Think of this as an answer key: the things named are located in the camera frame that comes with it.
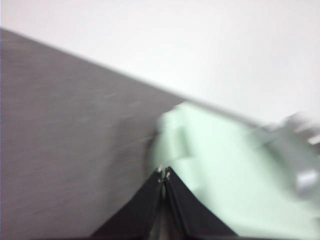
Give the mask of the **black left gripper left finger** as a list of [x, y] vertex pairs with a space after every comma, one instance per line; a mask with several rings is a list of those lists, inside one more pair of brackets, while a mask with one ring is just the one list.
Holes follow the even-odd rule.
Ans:
[[148, 238], [162, 203], [163, 168], [157, 167], [134, 196], [92, 238]]

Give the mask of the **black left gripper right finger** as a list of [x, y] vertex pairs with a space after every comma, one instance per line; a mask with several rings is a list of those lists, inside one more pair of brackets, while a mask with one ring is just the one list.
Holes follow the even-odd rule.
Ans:
[[172, 167], [165, 169], [164, 186], [170, 213], [183, 238], [238, 237], [198, 200]]

